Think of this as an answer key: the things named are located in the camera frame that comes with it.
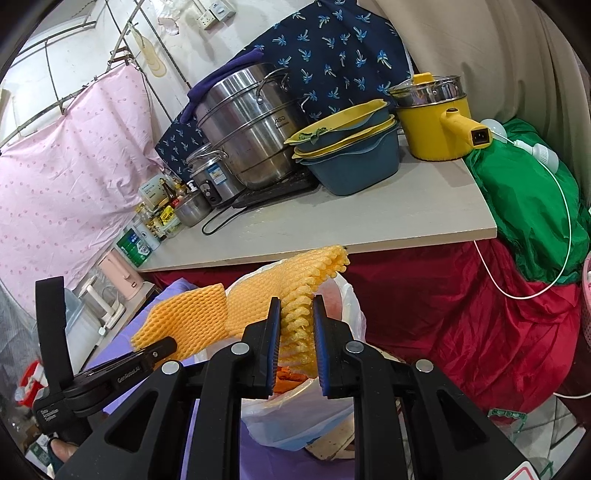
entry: metal pole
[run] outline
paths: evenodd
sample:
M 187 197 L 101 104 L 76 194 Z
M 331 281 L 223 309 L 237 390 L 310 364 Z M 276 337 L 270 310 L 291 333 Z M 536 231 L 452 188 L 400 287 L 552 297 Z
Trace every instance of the metal pole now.
M 8 135 L 4 140 L 2 140 L 0 142 L 0 148 L 2 148 L 4 145 L 6 145 L 13 137 L 15 137 L 16 135 L 18 135 L 23 130 L 25 130 L 26 127 L 28 127 L 29 125 L 31 125 L 31 123 L 33 123 L 35 120 L 37 120 L 38 118 L 41 118 L 47 112 L 49 112 L 50 110 L 53 110 L 56 106 L 60 106 L 60 105 L 64 104 L 65 102 L 67 102 L 68 100 L 70 100 L 70 99 L 78 96 L 80 93 L 82 93 L 84 91 L 85 88 L 86 87 L 83 87 L 80 90 L 78 90 L 77 92 L 73 92 L 73 93 L 65 96 L 64 98 L 60 98 L 57 102 L 52 103 L 50 106 L 48 106 L 48 107 L 44 108 L 43 110 L 41 110 L 38 114 L 32 116 L 29 120 L 27 120 L 26 122 L 24 122 L 20 127 L 18 127 L 15 131 L 13 131 L 12 133 L 10 133 L 10 135 Z
M 60 35 L 63 35 L 64 33 L 68 33 L 71 32 L 73 30 L 77 30 L 78 28 L 86 28 L 86 27 L 94 27 L 96 25 L 96 22 L 87 22 L 87 23 L 81 23 L 80 25 L 76 25 L 75 27 L 70 27 L 70 28 L 66 28 L 65 30 L 62 30 L 58 33 L 54 33 L 53 35 L 49 35 L 47 38 L 44 38 L 43 40 L 40 40 L 38 42 L 35 42 L 33 45 L 24 48 L 23 50 L 21 50 L 20 52 L 18 52 L 17 57 L 19 55 L 22 55 L 25 52 L 28 52 L 29 50 L 31 50 L 32 48 L 35 48 L 39 45 L 41 45 L 42 43 L 46 43 L 48 40 L 51 40 L 52 38 L 58 37 Z
M 121 44 L 121 41 L 123 41 L 123 43 L 125 44 L 125 47 L 127 48 L 127 50 L 131 52 L 131 48 L 129 48 L 129 44 L 127 43 L 126 39 L 125 39 L 125 34 L 123 33 L 124 31 L 127 31 L 127 26 L 129 24 L 129 22 L 131 22 L 131 20 L 133 19 L 133 17 L 135 16 L 135 14 L 138 12 L 139 7 L 141 6 L 141 4 L 144 3 L 144 0 L 139 0 L 139 4 L 138 6 L 135 8 L 135 10 L 133 11 L 133 13 L 131 14 L 129 20 L 125 23 L 125 30 L 121 30 L 119 28 L 119 24 L 117 23 L 117 20 L 115 20 L 115 16 L 113 14 L 113 11 L 111 10 L 111 6 L 109 5 L 109 0 L 105 0 L 105 5 L 107 6 L 107 9 L 109 10 L 109 13 L 111 14 L 111 18 L 113 19 L 113 23 L 115 24 L 115 28 L 119 31 L 119 39 L 117 40 L 117 45 L 115 46 L 115 49 L 113 50 L 113 53 L 111 54 L 111 59 L 110 59 L 110 63 L 107 66 L 107 71 L 109 71 L 111 69 L 111 65 L 112 65 L 112 60 L 115 57 L 115 54 L 117 53 L 117 49 L 119 48 L 119 45 Z M 146 81 L 146 83 L 148 83 L 148 86 L 150 87 L 150 90 L 152 90 L 152 93 L 154 94 L 154 96 L 156 97 L 156 100 L 158 100 L 158 103 L 160 104 L 160 106 L 162 107 L 162 110 L 164 110 L 164 113 L 166 114 L 168 120 L 170 121 L 170 123 L 173 122 L 173 118 L 168 114 L 168 111 L 166 110 L 166 107 L 164 106 L 164 104 L 162 103 L 162 100 L 160 100 L 160 97 L 158 96 L 158 94 L 156 93 L 156 90 L 154 90 L 154 87 L 152 86 L 152 84 L 150 83 L 150 81 L 148 80 L 148 76 L 145 74 L 145 72 L 142 70 L 142 67 L 139 66 L 138 62 L 135 62 L 135 66 L 137 66 L 138 70 L 142 73 L 142 75 L 144 76 L 144 79 Z
M 136 5 L 139 5 L 138 0 L 134 0 L 134 2 L 136 3 Z M 148 16 L 145 14 L 144 9 L 140 7 L 139 8 L 139 11 L 144 16 L 146 22 L 150 26 L 150 29 L 152 30 L 152 32 L 154 32 L 154 35 L 156 35 L 156 38 L 158 39 L 158 42 L 162 46 L 162 48 L 165 51 L 166 55 L 168 55 L 168 58 L 170 59 L 170 61 L 174 65 L 174 68 L 177 70 L 177 73 L 180 75 L 180 77 L 183 79 L 183 81 L 187 84 L 187 87 L 189 87 L 189 89 L 191 89 L 191 84 L 187 81 L 187 78 L 185 77 L 185 75 L 183 75 L 183 72 L 181 72 L 181 69 L 178 67 L 177 63 L 174 61 L 173 56 L 171 55 L 171 53 L 166 48 L 166 45 L 164 44 L 162 38 L 160 38 L 160 35 L 158 35 L 158 32 L 156 32 L 156 29 L 152 25 L 152 22 L 150 21 L 150 19 L 148 18 Z
M 49 71 L 49 79 L 51 80 L 51 86 L 53 87 L 53 93 L 56 94 L 56 101 L 60 101 L 60 98 L 57 96 L 57 89 L 56 83 L 53 81 L 53 74 L 51 73 L 51 65 L 49 64 L 49 52 L 47 51 L 47 40 L 45 40 L 45 59 L 47 60 L 47 70 Z M 60 112 L 64 114 L 64 107 L 60 103 Z
M 129 20 L 123 26 L 123 30 L 121 30 L 119 28 L 119 25 L 117 24 L 117 21 L 115 20 L 115 16 L 113 15 L 113 11 L 111 10 L 111 6 L 109 5 L 109 1 L 105 0 L 105 5 L 109 9 L 109 13 L 111 14 L 111 18 L 113 19 L 113 23 L 115 24 L 115 26 L 117 27 L 117 30 L 119 31 L 119 38 L 117 39 L 117 43 L 115 44 L 115 48 L 113 49 L 113 52 L 111 53 L 111 57 L 107 63 L 107 71 L 109 71 L 111 69 L 113 59 L 115 58 L 115 54 L 117 52 L 117 49 L 119 48 L 119 45 L 121 45 L 121 42 L 123 42 L 125 44 L 125 46 L 127 47 L 127 49 L 129 50 L 129 52 L 131 52 L 129 45 L 128 45 L 127 41 L 125 40 L 125 35 L 128 32 L 128 28 L 129 28 L 128 23 L 134 19 L 135 14 L 139 11 L 139 8 L 142 6 L 142 4 L 144 2 L 145 2 L 145 0 L 139 0 L 139 2 L 136 2 L 136 6 L 134 8 L 134 11 L 131 12 L 131 15 L 129 16 Z

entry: finger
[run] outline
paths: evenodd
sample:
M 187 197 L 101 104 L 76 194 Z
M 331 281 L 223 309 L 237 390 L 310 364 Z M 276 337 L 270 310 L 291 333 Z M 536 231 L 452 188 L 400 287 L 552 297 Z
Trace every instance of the finger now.
M 74 455 L 74 453 L 76 453 L 78 447 L 71 443 L 63 442 L 60 439 L 55 439 L 51 441 L 51 449 L 55 456 L 65 463 L 72 455 Z

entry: wall switch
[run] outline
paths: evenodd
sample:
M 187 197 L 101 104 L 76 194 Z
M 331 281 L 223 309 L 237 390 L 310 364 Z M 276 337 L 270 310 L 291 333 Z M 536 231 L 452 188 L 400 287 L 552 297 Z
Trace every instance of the wall switch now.
M 209 30 L 217 22 L 218 20 L 211 10 L 205 10 L 205 13 L 199 17 L 199 25 L 204 30 Z
M 220 22 L 225 22 L 236 13 L 234 7 L 229 2 L 226 2 L 226 0 L 213 0 L 212 6 L 209 9 Z

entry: countertop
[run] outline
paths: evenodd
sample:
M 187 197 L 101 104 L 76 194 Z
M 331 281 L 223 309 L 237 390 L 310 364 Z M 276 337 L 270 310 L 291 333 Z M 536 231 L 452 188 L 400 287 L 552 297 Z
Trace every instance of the countertop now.
M 395 175 L 354 195 L 338 197 L 320 186 L 205 236 L 201 227 L 212 215 L 165 240 L 139 271 L 276 261 L 334 244 L 358 253 L 496 237 L 464 161 L 420 161 L 406 147 Z

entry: blue plastic basket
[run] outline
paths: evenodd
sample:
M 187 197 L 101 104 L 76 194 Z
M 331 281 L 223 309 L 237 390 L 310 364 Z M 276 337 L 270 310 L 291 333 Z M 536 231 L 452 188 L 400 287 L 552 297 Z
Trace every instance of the blue plastic basket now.
M 398 171 L 398 124 L 313 161 L 300 160 L 335 195 L 351 195 Z

